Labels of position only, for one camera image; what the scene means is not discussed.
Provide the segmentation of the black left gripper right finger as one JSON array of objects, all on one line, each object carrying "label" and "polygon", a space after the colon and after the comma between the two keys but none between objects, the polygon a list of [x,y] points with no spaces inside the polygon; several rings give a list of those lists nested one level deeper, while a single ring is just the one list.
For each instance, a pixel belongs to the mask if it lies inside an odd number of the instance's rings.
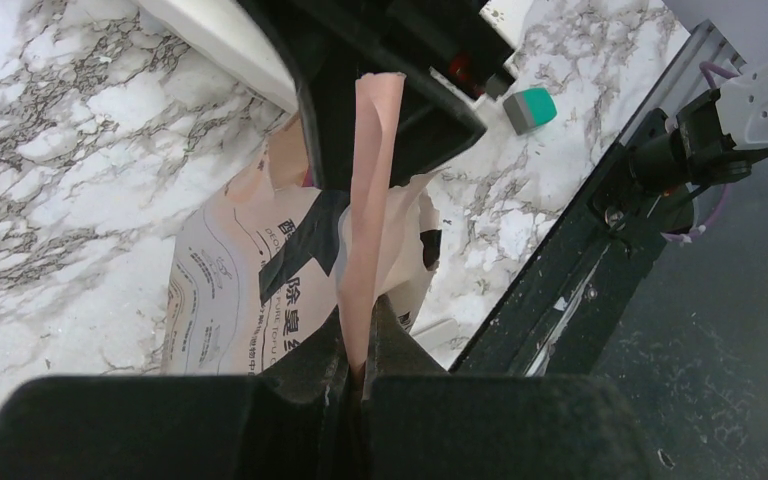
[{"label": "black left gripper right finger", "polygon": [[371,479],[649,479],[625,399],[589,376],[445,371],[402,327],[372,310],[362,396]]}]

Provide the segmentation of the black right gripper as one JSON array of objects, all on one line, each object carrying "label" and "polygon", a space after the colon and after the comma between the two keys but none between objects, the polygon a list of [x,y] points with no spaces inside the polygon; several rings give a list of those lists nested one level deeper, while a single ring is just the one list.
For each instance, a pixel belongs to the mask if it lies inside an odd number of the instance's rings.
[{"label": "black right gripper", "polygon": [[515,83],[510,43],[481,15],[485,1],[242,1],[289,72],[310,178],[346,191],[363,156],[385,158],[403,186],[486,133],[467,102]]}]

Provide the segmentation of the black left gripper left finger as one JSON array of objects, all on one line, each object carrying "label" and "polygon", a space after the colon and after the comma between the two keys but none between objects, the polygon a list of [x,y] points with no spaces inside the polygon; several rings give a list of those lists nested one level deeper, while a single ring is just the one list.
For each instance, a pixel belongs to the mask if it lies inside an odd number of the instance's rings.
[{"label": "black left gripper left finger", "polygon": [[347,479],[330,316],[259,375],[49,376],[0,409],[0,479]]}]

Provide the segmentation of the grey bag sealing clip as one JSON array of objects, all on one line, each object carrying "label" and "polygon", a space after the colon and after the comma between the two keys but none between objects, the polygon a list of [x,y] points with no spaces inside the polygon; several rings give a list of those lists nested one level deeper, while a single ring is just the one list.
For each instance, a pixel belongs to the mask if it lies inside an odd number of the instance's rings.
[{"label": "grey bag sealing clip", "polygon": [[460,326],[452,318],[441,319],[414,331],[412,338],[432,356],[448,355],[458,349]]}]

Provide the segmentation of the orange cat litter bag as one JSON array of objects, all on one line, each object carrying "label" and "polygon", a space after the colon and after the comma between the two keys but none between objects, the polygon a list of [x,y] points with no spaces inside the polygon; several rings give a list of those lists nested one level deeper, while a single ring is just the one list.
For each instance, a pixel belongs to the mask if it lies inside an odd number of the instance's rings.
[{"label": "orange cat litter bag", "polygon": [[384,166],[365,155],[348,190],[304,188],[301,119],[275,131],[176,238],[162,372],[257,375],[336,315],[359,373],[380,297],[410,330],[439,265],[439,213],[429,175],[390,187]]}]

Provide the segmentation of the magenta plastic litter scoop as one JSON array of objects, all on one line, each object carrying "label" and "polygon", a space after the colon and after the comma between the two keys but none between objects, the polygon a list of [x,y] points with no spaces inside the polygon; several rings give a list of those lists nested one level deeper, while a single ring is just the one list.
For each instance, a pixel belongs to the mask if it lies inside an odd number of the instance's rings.
[{"label": "magenta plastic litter scoop", "polygon": [[303,178],[301,186],[304,187],[304,188],[308,188],[308,187],[313,187],[314,186],[313,172],[312,172],[311,169],[308,169],[305,172],[305,176]]}]

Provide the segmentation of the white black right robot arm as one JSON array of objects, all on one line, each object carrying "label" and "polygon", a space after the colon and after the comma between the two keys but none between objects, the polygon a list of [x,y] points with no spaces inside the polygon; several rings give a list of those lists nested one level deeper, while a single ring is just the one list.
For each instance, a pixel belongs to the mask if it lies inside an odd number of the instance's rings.
[{"label": "white black right robot arm", "polygon": [[[243,10],[294,81],[317,187],[345,190],[354,173],[355,83],[402,73],[406,105],[388,180],[402,185],[472,147],[486,131],[468,107],[514,78],[512,46],[477,1],[245,1]],[[640,188],[732,183],[768,157],[768,65],[704,93],[670,133],[646,131],[626,162]]]}]

